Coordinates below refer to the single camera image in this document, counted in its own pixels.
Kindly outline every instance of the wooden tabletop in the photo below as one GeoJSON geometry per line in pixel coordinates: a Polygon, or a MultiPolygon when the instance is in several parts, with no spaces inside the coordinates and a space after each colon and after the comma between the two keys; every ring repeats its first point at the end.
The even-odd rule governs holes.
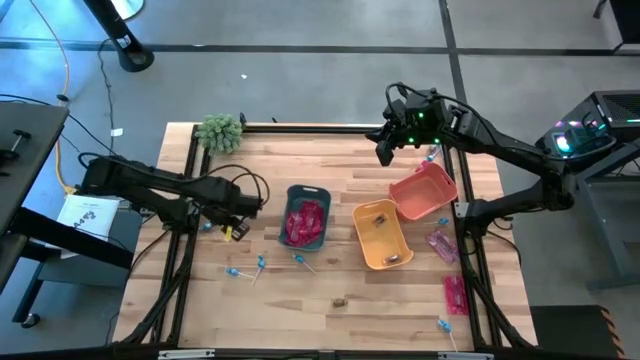
{"type": "MultiPolygon", "coordinates": [[[[192,123],[168,124],[159,168],[183,171],[192,127],[192,123]]],[[[403,223],[404,236],[415,255],[409,263],[384,271],[367,267],[353,225],[353,209],[388,198],[389,184],[412,174],[426,148],[397,150],[392,165],[382,168],[374,144],[362,135],[243,137],[237,152],[216,157],[211,166],[237,163],[248,167],[267,180],[271,199],[258,218],[251,220],[251,231],[240,242],[225,243],[217,229],[198,235],[181,347],[452,350],[449,337],[436,326],[438,319],[445,319],[452,324],[458,348],[472,349],[468,317],[447,315],[444,300],[443,277],[459,274],[460,265],[447,265],[425,241],[425,235],[436,228],[455,238],[452,225],[427,224],[441,217],[451,218],[450,205],[420,221],[403,223]],[[331,193],[324,248],[303,254],[317,275],[293,261],[291,251],[277,241],[286,191],[293,184],[322,187],[331,193]],[[265,257],[267,267],[255,286],[250,280],[225,274],[227,266],[254,274],[259,254],[265,257]],[[348,303],[334,308],[332,301],[339,298],[348,303]]],[[[502,195],[493,158],[470,156],[469,167],[477,198],[502,195]]],[[[225,169],[216,175],[230,178],[239,173],[225,169]]],[[[256,194],[248,177],[238,184],[243,193],[256,194]]],[[[512,239],[511,232],[492,230],[512,239]]],[[[145,224],[136,252],[161,233],[157,219],[145,224]]],[[[128,335],[157,298],[168,242],[153,248],[134,270],[114,340],[128,335]]],[[[496,302],[525,339],[535,343],[515,252],[490,236],[485,237],[484,244],[496,302]]],[[[479,307],[483,333],[489,340],[485,310],[479,307]]],[[[168,308],[165,334],[170,328],[172,304],[168,308]]]]}

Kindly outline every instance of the blue-gray plastic bin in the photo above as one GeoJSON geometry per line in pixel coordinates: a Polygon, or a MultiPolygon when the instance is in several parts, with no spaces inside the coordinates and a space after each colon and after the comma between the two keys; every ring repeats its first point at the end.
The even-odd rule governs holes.
{"type": "Polygon", "coordinates": [[[282,219],[282,227],[280,228],[280,236],[278,241],[290,249],[300,251],[318,251],[324,245],[324,237],[327,233],[327,225],[329,224],[329,207],[331,206],[331,194],[323,188],[307,185],[293,185],[287,190],[287,207],[284,210],[284,218],[282,219]],[[322,220],[322,232],[320,236],[310,244],[303,247],[295,247],[287,244],[287,219],[289,214],[299,211],[304,201],[315,201],[324,210],[322,220]]]}

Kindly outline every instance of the green plant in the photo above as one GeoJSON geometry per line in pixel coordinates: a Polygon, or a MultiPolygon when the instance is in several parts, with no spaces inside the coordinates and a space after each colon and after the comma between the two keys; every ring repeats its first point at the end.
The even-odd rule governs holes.
{"type": "Polygon", "coordinates": [[[230,154],[240,147],[242,124],[229,114],[207,115],[198,126],[196,137],[209,155],[230,154]]]}

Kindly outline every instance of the pink package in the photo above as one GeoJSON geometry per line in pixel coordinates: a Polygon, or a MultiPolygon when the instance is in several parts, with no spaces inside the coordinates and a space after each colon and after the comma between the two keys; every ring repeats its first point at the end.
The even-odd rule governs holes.
{"type": "Polygon", "coordinates": [[[469,315],[462,276],[445,276],[444,293],[447,301],[447,313],[449,315],[469,315]]]}
{"type": "Polygon", "coordinates": [[[436,230],[431,235],[427,235],[427,242],[447,264],[451,265],[459,259],[458,247],[452,244],[449,237],[442,231],[436,230]]]}
{"type": "Polygon", "coordinates": [[[314,242],[324,226],[322,217],[324,210],[315,201],[304,201],[298,212],[292,212],[287,219],[287,243],[303,247],[314,242]]]}

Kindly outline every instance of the metal table leg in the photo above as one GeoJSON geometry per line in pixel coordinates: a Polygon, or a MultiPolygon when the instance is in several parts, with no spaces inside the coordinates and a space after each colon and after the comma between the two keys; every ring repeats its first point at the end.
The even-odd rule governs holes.
{"type": "Polygon", "coordinates": [[[110,0],[84,0],[84,3],[111,39],[125,71],[138,72],[153,64],[153,53],[133,36],[110,0]]]}

